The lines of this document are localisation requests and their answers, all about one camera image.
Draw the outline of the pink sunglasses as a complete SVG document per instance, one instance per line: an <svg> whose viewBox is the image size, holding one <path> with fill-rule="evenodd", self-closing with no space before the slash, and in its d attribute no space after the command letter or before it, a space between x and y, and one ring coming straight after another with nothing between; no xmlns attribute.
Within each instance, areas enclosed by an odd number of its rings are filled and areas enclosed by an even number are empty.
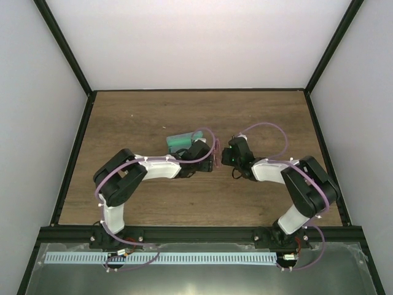
<svg viewBox="0 0 393 295"><path fill-rule="evenodd" d="M214 141L214 147L213 147L212 154L213 154L214 166L216 168L220 168L220 166L221 166L221 146L220 146L220 141L218 138L216 138Z"/></svg>

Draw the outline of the blue-grey glasses case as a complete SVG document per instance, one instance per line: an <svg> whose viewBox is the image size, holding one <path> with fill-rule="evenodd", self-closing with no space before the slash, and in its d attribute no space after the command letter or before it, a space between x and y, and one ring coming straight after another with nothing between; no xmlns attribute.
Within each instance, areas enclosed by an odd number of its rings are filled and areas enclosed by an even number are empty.
<svg viewBox="0 0 393 295"><path fill-rule="evenodd" d="M166 138L168 152L174 153L181 149L188 149L192 145L193 140L197 140L202 137L203 132L200 130L168 136Z"/></svg>

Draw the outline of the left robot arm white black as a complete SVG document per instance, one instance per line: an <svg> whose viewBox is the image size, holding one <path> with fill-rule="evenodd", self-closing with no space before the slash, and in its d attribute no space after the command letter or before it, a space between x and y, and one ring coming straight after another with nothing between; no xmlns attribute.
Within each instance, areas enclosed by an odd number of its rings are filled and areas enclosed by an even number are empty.
<svg viewBox="0 0 393 295"><path fill-rule="evenodd" d="M151 179L190 178L196 172L212 172L214 146L195 140L188 149L162 157L147 157L122 149L93 176L95 197L101 209L100 224L104 241L111 248L123 244L143 246L142 242L125 240L124 204L138 186Z"/></svg>

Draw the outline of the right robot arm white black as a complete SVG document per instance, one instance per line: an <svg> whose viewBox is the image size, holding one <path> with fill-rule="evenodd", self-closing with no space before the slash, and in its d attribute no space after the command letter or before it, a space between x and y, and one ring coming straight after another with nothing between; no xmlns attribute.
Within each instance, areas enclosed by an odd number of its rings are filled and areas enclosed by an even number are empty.
<svg viewBox="0 0 393 295"><path fill-rule="evenodd" d="M298 230L328 212L341 197L338 185L314 157L289 161L256 158L243 135L228 142L222 151L222 164L240 172L244 179L285 185L292 205L271 229L272 240L281 248L288 247Z"/></svg>

